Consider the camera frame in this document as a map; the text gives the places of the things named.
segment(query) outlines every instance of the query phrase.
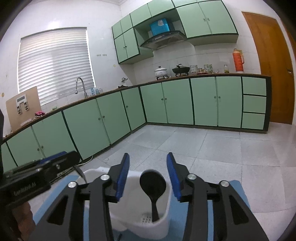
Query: faucet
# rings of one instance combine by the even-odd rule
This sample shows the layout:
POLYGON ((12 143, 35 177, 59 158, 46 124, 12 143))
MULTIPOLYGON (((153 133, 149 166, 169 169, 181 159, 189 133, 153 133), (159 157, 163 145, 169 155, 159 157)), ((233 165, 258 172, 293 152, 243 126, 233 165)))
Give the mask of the faucet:
POLYGON ((84 91, 84 97, 87 98, 87 94, 86 94, 86 92, 85 92, 84 83, 83 83, 83 80, 82 80, 80 77, 78 77, 78 78, 76 79, 76 90, 75 90, 75 94, 77 94, 77 82, 78 82, 78 79, 80 79, 81 82, 82 82, 82 87, 83 87, 83 91, 84 91))

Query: countertop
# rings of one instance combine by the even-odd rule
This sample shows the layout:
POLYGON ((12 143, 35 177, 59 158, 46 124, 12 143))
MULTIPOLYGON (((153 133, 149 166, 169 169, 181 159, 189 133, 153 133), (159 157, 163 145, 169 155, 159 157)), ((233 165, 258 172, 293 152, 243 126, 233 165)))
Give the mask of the countertop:
POLYGON ((84 99, 81 99, 81 100, 78 100, 78 101, 75 101, 71 104, 68 104, 68 105, 65 105, 63 107, 60 107, 56 110, 53 110, 49 113, 46 113, 45 115, 41 116, 41 117, 38 117, 38 118, 35 118, 34 120, 26 123, 25 125, 23 125, 22 127, 20 127, 19 129, 17 129, 16 131, 8 134, 4 139, 3 141, 7 141, 8 139, 10 139, 11 137, 15 136, 16 134, 20 133, 22 130, 30 127, 31 125, 51 116, 51 115, 54 115, 62 110, 65 110, 65 109, 68 109, 72 106, 75 106, 75 105, 78 105, 78 104, 81 104, 83 102, 86 102, 86 101, 89 101, 89 100, 92 100, 92 99, 95 99, 95 98, 98 98, 100 96, 104 96, 104 95, 108 95, 108 94, 111 94, 111 93, 115 93, 115 92, 118 92, 118 91, 121 91, 121 90, 126 90, 126 89, 131 89, 131 88, 135 88, 135 87, 139 87, 139 86, 144 86, 144 85, 150 85, 150 84, 155 84, 155 83, 162 83, 162 82, 167 82, 167 81, 172 81, 172 80, 181 80, 181 79, 188 79, 188 78, 196 78, 196 77, 216 77, 216 76, 245 76, 245 77, 270 77, 270 76, 267 76, 267 75, 261 75, 261 74, 239 74, 239 73, 229 73, 229 74, 224 74, 224 73, 221 73, 221 74, 196 74, 196 75, 189 75, 189 76, 180 76, 180 77, 172 77, 172 78, 168 78, 168 79, 161 79, 161 80, 154 80, 154 81, 150 81, 150 82, 147 82, 147 83, 143 83, 143 84, 139 84, 139 85, 133 85, 133 86, 127 86, 127 87, 122 87, 122 88, 117 88, 115 90, 111 90, 111 91, 107 91, 107 92, 104 92, 102 94, 98 94, 98 95, 93 95, 93 96, 90 96, 90 97, 87 97, 87 98, 84 98, 84 99))

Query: black spoon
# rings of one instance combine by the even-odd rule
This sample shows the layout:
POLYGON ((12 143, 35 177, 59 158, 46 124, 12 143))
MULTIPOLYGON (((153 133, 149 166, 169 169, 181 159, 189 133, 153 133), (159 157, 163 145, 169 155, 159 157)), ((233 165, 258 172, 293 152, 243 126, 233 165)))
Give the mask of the black spoon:
POLYGON ((140 177, 140 186, 151 200, 152 222, 155 222, 159 220, 156 202, 165 192, 165 179, 158 171, 146 170, 140 177))

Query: range hood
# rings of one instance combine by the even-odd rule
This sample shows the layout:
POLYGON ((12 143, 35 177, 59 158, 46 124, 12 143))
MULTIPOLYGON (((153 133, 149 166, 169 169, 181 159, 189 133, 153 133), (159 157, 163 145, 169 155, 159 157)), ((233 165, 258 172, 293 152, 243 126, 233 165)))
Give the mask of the range hood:
POLYGON ((157 50, 169 44, 186 40, 186 36, 181 31, 169 31, 155 35, 141 44, 141 47, 157 50))

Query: silver screw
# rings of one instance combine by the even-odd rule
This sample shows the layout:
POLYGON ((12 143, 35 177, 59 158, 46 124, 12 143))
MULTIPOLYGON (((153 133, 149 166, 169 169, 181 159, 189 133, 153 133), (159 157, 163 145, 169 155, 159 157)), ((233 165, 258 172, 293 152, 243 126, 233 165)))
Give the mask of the silver screw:
POLYGON ((77 186, 77 182, 69 182, 68 187, 74 188, 77 186))
POLYGON ((227 182, 227 181, 222 181, 222 182, 221 182, 221 186, 222 186, 222 187, 228 187, 228 186, 229 186, 229 182, 227 182))
POLYGON ((187 176, 187 178, 190 179, 190 180, 195 180, 197 178, 197 176, 195 174, 189 174, 187 176))
POLYGON ((101 180, 106 181, 110 178, 110 176, 108 174, 104 174, 101 176, 101 180))

